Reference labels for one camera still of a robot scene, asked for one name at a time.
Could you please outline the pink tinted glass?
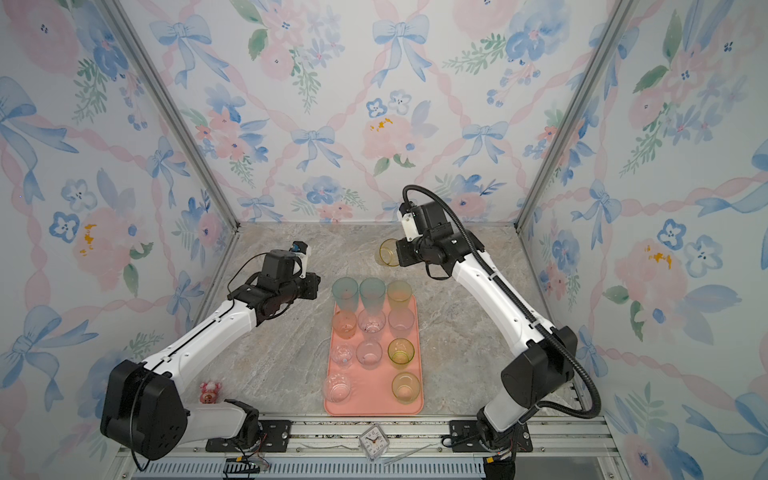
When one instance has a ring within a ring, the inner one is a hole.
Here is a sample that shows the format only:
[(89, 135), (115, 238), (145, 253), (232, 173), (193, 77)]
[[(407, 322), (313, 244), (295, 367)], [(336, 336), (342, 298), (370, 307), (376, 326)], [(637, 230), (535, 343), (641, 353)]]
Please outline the pink tinted glass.
[(332, 318), (333, 333), (344, 340), (351, 339), (357, 332), (357, 315), (354, 312), (340, 310)]

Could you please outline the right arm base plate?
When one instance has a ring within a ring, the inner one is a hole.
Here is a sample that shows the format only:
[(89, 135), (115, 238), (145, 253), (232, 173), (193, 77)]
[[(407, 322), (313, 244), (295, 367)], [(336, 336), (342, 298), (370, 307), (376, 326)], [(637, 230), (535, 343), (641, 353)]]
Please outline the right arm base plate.
[(480, 420), (451, 420), (448, 426), (449, 433), (441, 438), (441, 445), (456, 453), (502, 455), (506, 451), (533, 451), (526, 424), (515, 423), (503, 432)]

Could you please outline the clear textured cup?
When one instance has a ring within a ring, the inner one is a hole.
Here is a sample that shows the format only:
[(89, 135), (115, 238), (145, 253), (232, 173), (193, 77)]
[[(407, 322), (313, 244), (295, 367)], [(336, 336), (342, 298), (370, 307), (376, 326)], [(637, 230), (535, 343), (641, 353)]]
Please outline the clear textured cup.
[(356, 348), (356, 358), (363, 369), (373, 370), (378, 368), (382, 357), (383, 348), (376, 340), (363, 340)]

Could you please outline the amber yellow cup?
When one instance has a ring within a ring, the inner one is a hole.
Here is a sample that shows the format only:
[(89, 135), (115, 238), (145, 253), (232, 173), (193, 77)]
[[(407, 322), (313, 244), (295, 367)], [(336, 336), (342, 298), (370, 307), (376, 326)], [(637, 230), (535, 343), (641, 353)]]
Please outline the amber yellow cup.
[(384, 240), (376, 251), (375, 260), (381, 266), (398, 267), (397, 240), (394, 238)]

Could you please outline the small clear glass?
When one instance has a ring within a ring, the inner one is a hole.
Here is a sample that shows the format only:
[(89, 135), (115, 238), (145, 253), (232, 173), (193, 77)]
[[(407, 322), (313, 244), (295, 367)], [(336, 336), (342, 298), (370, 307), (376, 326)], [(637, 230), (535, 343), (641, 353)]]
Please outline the small clear glass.
[(340, 369), (349, 368), (356, 359), (355, 346), (350, 343), (340, 343), (330, 349), (330, 359), (333, 365)]

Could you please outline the teal textured cup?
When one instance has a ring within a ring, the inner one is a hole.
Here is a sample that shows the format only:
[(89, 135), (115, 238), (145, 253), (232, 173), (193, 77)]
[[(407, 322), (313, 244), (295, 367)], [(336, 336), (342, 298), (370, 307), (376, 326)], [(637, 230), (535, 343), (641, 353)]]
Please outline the teal textured cup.
[(332, 285), (332, 295), (340, 311), (356, 313), (359, 305), (359, 285), (351, 277), (342, 277)]
[(387, 285), (379, 278), (368, 277), (359, 284), (359, 296), (363, 307), (370, 314), (382, 311), (387, 293)]

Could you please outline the clear pinkish cup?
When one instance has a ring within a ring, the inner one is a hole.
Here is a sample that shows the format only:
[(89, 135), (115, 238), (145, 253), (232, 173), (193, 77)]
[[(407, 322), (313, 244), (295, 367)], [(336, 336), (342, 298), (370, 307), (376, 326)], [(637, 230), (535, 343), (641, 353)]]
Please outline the clear pinkish cup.
[(407, 338), (416, 322), (414, 313), (408, 308), (392, 310), (388, 316), (390, 333), (394, 338)]

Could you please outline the yellow green cup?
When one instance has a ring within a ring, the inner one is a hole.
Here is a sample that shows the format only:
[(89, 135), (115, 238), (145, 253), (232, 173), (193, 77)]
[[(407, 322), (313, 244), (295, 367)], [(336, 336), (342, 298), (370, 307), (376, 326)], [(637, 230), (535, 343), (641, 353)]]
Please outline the yellow green cup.
[(392, 311), (407, 309), (412, 296), (412, 287), (407, 281), (393, 280), (387, 285), (387, 298)]

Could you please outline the clear frosted cup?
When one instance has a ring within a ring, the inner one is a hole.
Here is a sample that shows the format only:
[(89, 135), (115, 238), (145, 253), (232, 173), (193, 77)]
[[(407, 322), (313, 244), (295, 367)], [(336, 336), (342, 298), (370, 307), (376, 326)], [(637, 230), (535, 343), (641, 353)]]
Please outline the clear frosted cup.
[(323, 397), (329, 403), (346, 401), (352, 393), (352, 381), (343, 373), (328, 375), (323, 384)]

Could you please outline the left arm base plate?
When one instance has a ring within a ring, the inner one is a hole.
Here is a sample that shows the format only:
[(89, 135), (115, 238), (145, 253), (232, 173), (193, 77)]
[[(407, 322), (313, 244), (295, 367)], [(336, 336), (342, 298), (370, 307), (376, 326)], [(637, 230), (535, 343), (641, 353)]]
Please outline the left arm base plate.
[(285, 453), (288, 448), (292, 422), (287, 419), (251, 421), (233, 438), (209, 439), (209, 453)]

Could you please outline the bright green glass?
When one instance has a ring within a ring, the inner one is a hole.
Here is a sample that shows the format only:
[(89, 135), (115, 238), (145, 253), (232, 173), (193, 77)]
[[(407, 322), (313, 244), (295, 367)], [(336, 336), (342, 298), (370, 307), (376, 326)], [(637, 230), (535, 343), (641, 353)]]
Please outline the bright green glass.
[(387, 354), (395, 368), (405, 369), (415, 357), (415, 346), (406, 338), (395, 338), (389, 343)]

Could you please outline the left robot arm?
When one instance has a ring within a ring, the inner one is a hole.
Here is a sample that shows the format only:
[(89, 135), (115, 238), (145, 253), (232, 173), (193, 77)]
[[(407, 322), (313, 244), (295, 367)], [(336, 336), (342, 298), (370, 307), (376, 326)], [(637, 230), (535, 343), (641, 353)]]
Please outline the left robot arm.
[(262, 253), (251, 275), (192, 330), (140, 362), (124, 360), (108, 377), (101, 434), (149, 461), (180, 444), (222, 439), (242, 450), (263, 437), (259, 411), (242, 401), (191, 405), (181, 395), (234, 341), (281, 316), (297, 300), (314, 300), (321, 278), (309, 271), (309, 246)]

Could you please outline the light green textured cup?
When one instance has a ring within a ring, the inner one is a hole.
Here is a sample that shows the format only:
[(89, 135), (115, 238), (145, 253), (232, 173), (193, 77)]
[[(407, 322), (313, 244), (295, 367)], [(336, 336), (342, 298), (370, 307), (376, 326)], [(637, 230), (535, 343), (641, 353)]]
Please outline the light green textured cup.
[(411, 372), (398, 373), (393, 378), (391, 386), (393, 396), (402, 404), (415, 402), (421, 394), (421, 382)]

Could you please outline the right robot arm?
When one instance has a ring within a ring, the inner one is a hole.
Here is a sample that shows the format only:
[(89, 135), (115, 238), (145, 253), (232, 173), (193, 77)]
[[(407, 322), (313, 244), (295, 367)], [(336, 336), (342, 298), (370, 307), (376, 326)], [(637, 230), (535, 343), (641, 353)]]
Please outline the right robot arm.
[(523, 424), (541, 409), (576, 418), (589, 411), (549, 401), (547, 396), (583, 370), (575, 359), (577, 339), (568, 328), (556, 328), (524, 300), (470, 234), (472, 250), (459, 233), (433, 240), (424, 235), (396, 241), (399, 265), (438, 265), (478, 302), (506, 341), (512, 360), (501, 372), (500, 392), (478, 412), (487, 433), (501, 434)]

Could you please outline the clear glass column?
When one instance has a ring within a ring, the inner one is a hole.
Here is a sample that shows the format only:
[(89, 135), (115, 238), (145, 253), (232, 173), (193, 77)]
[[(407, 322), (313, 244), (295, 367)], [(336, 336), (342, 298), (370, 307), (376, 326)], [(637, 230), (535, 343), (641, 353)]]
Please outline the clear glass column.
[(363, 309), (357, 317), (358, 330), (365, 339), (379, 339), (387, 326), (387, 317), (383, 310)]

